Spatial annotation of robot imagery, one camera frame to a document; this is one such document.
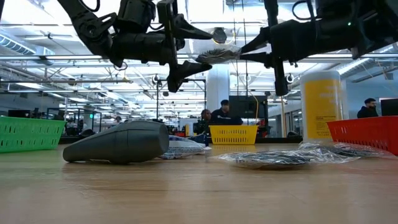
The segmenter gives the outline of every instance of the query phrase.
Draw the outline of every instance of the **plastic bag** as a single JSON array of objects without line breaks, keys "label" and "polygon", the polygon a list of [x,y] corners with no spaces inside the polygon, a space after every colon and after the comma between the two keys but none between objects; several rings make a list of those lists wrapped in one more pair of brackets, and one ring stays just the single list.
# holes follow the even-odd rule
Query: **plastic bag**
[{"label": "plastic bag", "polygon": [[159,156],[162,159],[181,159],[205,151],[205,144],[200,144],[178,136],[169,136],[169,150]]},{"label": "plastic bag", "polygon": [[304,164],[341,164],[358,157],[346,157],[324,149],[301,149],[275,152],[237,152],[216,156],[238,167],[258,169],[265,166],[297,166]]},{"label": "plastic bag", "polygon": [[233,44],[216,44],[213,40],[195,40],[190,42],[191,52],[188,56],[199,63],[218,64],[237,60],[241,48]]},{"label": "plastic bag", "polygon": [[325,149],[332,153],[347,157],[380,157],[397,159],[391,152],[371,146],[362,146],[343,142],[302,142],[299,149]]}]

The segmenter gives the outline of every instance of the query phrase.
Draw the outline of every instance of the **green plastic basket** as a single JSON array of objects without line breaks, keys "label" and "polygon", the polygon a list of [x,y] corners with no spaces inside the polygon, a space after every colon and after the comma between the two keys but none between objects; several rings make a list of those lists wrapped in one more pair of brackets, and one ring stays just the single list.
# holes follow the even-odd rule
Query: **green plastic basket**
[{"label": "green plastic basket", "polygon": [[0,153],[55,149],[64,121],[0,117]]}]

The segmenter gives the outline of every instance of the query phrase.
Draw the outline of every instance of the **yellow basket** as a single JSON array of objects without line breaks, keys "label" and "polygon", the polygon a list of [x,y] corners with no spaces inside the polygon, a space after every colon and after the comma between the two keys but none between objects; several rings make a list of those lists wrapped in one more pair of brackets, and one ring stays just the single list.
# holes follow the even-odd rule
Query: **yellow basket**
[{"label": "yellow basket", "polygon": [[211,125],[211,141],[214,145],[253,145],[256,142],[258,126]]}]

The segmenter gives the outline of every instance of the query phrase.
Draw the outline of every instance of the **red plastic basket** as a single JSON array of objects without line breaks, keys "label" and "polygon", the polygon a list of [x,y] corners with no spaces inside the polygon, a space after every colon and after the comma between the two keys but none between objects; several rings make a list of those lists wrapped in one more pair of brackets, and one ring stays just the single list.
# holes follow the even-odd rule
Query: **red plastic basket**
[{"label": "red plastic basket", "polygon": [[398,116],[328,122],[333,141],[372,146],[398,156]]}]

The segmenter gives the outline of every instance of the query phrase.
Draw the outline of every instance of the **desk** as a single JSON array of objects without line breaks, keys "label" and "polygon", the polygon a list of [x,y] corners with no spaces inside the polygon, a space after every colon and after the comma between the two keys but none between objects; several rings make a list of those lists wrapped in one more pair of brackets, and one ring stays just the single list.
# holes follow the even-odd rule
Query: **desk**
[{"label": "desk", "polygon": [[[262,144],[256,150],[287,147],[296,145]],[[62,148],[0,155],[2,224],[398,220],[398,161],[361,159],[299,170],[247,170],[195,156],[114,166],[67,164]]]}]

